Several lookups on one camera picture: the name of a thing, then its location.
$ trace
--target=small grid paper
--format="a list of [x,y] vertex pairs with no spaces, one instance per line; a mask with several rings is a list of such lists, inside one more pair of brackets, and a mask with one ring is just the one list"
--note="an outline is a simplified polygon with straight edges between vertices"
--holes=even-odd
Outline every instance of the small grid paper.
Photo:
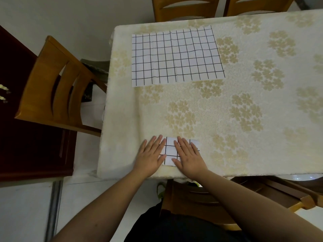
[[225,78],[211,26],[132,35],[132,86]]
[[[166,144],[163,147],[162,152],[160,153],[160,155],[167,154],[166,159],[164,160],[164,163],[162,164],[164,166],[175,167],[175,164],[172,161],[172,158],[176,158],[179,161],[181,160],[181,158],[180,158],[180,156],[179,156],[179,154],[178,154],[178,152],[177,152],[177,150],[175,148],[174,141],[178,142],[177,138],[175,138],[175,137],[166,137]],[[193,139],[187,139],[187,141],[188,141],[189,144],[194,143],[195,146],[199,149],[199,147],[200,147],[200,142],[199,141],[193,140]]]

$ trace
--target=person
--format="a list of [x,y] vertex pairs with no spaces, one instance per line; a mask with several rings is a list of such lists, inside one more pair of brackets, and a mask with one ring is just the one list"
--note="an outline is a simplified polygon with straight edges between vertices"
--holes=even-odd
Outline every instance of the person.
[[[52,242],[110,241],[129,203],[146,178],[161,166],[166,139],[160,135],[141,144],[133,170],[81,210]],[[196,146],[178,137],[181,161],[172,159],[188,178],[206,188],[232,216],[245,236],[234,236],[216,225],[191,216],[159,219],[150,208],[125,241],[323,241],[323,231],[280,204],[208,170]]]

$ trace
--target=floor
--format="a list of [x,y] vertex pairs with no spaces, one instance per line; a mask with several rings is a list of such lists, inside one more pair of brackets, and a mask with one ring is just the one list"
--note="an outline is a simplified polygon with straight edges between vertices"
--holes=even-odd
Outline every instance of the floor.
[[[290,11],[298,10],[295,3]],[[91,102],[83,103],[81,116],[83,124],[102,127],[102,114],[106,94],[93,86]],[[57,232],[83,207],[94,200],[116,181],[96,177],[100,138],[78,133],[75,149],[74,174],[64,179],[58,213]],[[138,217],[159,200],[156,185],[159,181],[143,183],[131,201],[121,224],[111,241],[123,241]],[[0,238],[1,241],[42,242],[45,238],[48,208],[52,183],[27,184],[0,188]],[[323,208],[309,211],[299,210],[297,214],[323,230]]]

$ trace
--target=cream tablecloth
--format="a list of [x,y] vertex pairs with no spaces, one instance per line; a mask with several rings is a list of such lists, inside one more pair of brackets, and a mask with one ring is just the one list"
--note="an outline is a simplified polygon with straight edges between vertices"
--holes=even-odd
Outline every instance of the cream tablecloth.
[[[132,34],[210,24],[225,79],[131,86]],[[156,134],[199,140],[224,176],[323,173],[323,10],[118,26],[107,88],[101,178],[124,176]]]

